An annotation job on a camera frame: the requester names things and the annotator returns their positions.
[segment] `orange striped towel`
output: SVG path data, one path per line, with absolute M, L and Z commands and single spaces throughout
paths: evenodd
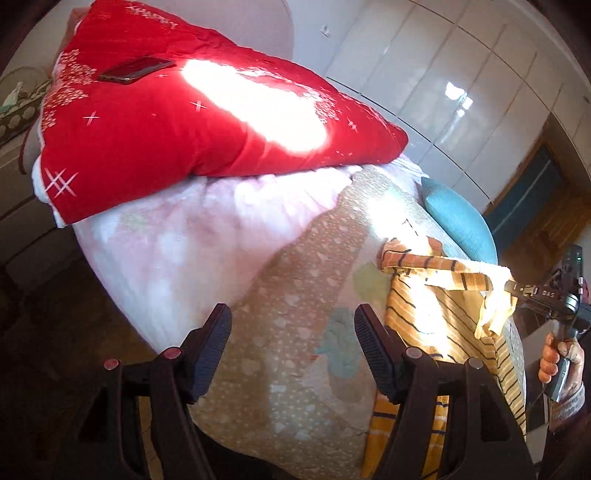
M 429 353 L 439 361 L 464 363 L 482 359 L 497 377 L 499 387 L 525 434 L 525 398 L 502 335 L 506 319 L 517 299 L 504 291 L 511 278 L 506 267 L 442 257 L 441 242 L 427 238 L 417 248 L 400 241 L 386 243 L 382 271 L 393 273 L 385 324 L 398 332 L 407 345 Z M 369 425 L 362 476 L 378 466 L 394 426 L 398 405 L 379 394 Z M 437 478 L 449 398 L 439 397 L 423 479 Z

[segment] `patterned cushion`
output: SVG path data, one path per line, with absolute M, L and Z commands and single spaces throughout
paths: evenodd
M 26 130 L 37 118 L 43 97 L 51 86 L 46 80 L 33 93 L 19 100 L 8 112 L 0 113 L 0 145 Z
M 471 260 L 497 264 L 495 241 L 482 215 L 461 195 L 424 177 L 425 209 Z

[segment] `hand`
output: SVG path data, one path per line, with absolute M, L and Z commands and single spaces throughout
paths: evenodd
M 577 393 L 583 383 L 585 352 L 576 339 L 559 342 L 557 345 L 558 350 L 553 347 L 553 343 L 554 335 L 550 333 L 546 337 L 546 345 L 544 345 L 544 349 L 542 350 L 538 378 L 543 384 L 546 384 L 558 373 L 557 363 L 560 359 L 558 352 L 570 360 L 569 374 L 558 400 L 559 403 L 562 403 Z

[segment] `red cushion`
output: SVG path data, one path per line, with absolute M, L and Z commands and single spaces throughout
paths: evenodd
M 146 55 L 177 66 L 132 85 L 97 81 Z M 189 175 L 381 164 L 408 141 L 311 71 L 139 2 L 97 0 L 54 75 L 38 172 L 65 223 Z

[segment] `teal cushion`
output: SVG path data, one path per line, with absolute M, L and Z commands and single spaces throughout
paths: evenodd
M 482 215 L 451 188 L 423 177 L 425 209 L 471 260 L 497 265 L 495 241 Z

